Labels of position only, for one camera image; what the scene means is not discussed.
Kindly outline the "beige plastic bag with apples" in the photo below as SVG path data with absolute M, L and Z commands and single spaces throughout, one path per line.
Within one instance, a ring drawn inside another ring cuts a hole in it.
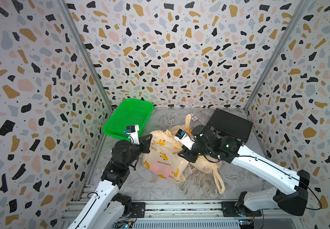
M 183 144 L 174 137 L 180 129 L 187 133 L 191 132 L 191 117 L 192 115 L 188 114 L 182 126 L 175 126 L 166 131 L 152 131 L 150 153 L 143 156 L 143 166 L 146 169 L 174 184 L 186 181 L 183 171 L 189 164 L 187 160 L 178 156 L 183 150 Z

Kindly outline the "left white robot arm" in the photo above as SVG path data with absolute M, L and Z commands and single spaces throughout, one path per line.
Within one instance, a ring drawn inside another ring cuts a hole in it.
M 119 191 L 130 174 L 130 168 L 136 169 L 140 155 L 150 153 L 151 140 L 152 134 L 131 135 L 130 141 L 120 140 L 114 145 L 101 181 L 90 192 L 90 200 L 71 223 L 70 229 L 132 227 L 134 221 L 130 218 L 137 218 L 137 211 L 132 207 L 132 198 Z

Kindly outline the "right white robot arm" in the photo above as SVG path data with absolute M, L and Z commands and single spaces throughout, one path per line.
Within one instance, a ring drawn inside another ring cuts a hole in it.
M 211 163 L 225 161 L 263 178 L 272 188 L 259 192 L 241 192 L 235 204 L 236 212 L 248 216 L 257 211 L 280 209 L 302 216 L 308 203 L 310 174 L 295 172 L 263 158 L 229 136 L 220 136 L 211 127 L 199 125 L 191 135 L 179 129 L 175 140 L 183 144 L 178 153 L 190 163 L 203 157 Z

